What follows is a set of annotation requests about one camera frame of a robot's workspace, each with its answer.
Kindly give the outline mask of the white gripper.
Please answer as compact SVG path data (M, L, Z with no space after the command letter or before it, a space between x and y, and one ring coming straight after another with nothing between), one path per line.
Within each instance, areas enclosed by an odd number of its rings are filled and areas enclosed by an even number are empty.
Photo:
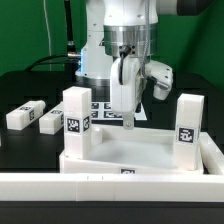
M140 74L138 58L126 57L123 62L123 84L119 83L118 58L112 64L110 73L110 104L114 113L123 114L123 127L127 130L134 128L134 112L141 101L144 82Z

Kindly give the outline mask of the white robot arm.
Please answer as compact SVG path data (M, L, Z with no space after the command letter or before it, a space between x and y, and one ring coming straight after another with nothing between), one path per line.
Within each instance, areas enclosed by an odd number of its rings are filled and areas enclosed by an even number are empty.
M86 0L87 42L81 50L81 68L76 75L91 84L110 87L110 105L134 128L134 113L140 109L148 81L153 95L167 98L173 71L151 59L156 51L160 15L196 16L213 0Z

